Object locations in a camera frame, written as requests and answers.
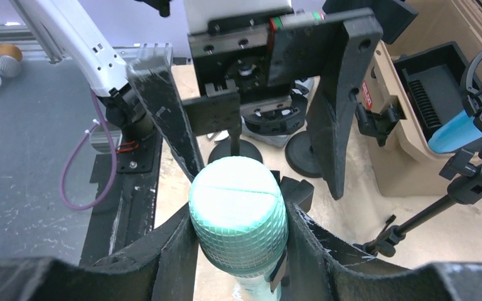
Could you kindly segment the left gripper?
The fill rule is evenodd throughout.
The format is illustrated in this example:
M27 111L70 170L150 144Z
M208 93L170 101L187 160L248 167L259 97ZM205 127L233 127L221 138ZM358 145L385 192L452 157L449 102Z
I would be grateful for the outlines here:
M195 135L289 107L293 82L319 77L307 132L332 197L343 197L357 95L383 29L370 8L292 12L282 8L213 19L206 31L190 33L201 97L185 108L163 56L127 64L130 86L189 181L204 167Z

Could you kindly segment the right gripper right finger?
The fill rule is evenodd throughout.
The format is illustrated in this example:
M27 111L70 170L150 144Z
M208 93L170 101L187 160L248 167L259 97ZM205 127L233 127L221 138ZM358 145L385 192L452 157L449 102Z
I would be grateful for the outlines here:
M482 263L403 268L368 255L286 204L292 300L482 300Z

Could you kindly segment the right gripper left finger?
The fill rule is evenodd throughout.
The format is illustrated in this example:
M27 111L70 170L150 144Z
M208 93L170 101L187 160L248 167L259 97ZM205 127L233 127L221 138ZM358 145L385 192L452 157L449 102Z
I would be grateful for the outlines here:
M184 205L91 267L52 257L0 259L0 300L192 300L197 257L198 240Z

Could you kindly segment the black shock-mount desk stand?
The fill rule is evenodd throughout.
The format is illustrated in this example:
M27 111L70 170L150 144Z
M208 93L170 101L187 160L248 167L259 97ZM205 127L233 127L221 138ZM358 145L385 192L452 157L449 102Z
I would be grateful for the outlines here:
M301 129L305 123L308 98L301 93L291 93L291 106L277 110L246 115L242 117L246 126L253 132L264 135L292 135ZM263 163L263 157L258 148L249 141L239 139L239 154L231 154L230 139L220 142L213 148L208 163L228 156L242 156Z

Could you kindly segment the black clip desk stand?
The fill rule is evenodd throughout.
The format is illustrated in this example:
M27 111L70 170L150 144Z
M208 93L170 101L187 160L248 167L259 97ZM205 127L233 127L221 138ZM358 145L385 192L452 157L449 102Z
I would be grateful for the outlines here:
M298 181L281 176L280 171L271 171L271 173L280 187L285 202L294 203L308 213L313 203L314 186L307 180Z

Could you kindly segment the mint green microphone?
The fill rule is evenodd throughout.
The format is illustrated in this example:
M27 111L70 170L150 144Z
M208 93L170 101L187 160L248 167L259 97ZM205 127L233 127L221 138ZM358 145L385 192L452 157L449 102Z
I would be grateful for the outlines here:
M279 300L271 274L286 250L287 213L267 166L242 156L224 157L202 169L188 196L191 222L202 252L235 277L251 300Z

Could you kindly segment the blue microphone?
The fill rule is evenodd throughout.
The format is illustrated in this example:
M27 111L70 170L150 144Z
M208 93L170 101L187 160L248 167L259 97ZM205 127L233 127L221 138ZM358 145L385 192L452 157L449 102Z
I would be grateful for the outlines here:
M454 152L482 138L482 132L474 125L474 117L461 111L447 124L435 131L428 141L430 150L438 154Z

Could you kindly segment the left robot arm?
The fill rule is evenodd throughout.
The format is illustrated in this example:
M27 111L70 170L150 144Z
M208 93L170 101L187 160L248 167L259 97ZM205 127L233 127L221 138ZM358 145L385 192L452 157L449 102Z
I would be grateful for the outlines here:
M290 1L186 1L200 97L182 102L167 60L128 65L78 1L15 1L45 50L78 63L107 119L129 140L159 132L189 179L203 169L196 137L227 130L209 156L262 156L242 140L242 119L287 107L297 80L319 78L300 124L335 199L344 193L346 149L360 83L383 29L370 8L297 13Z

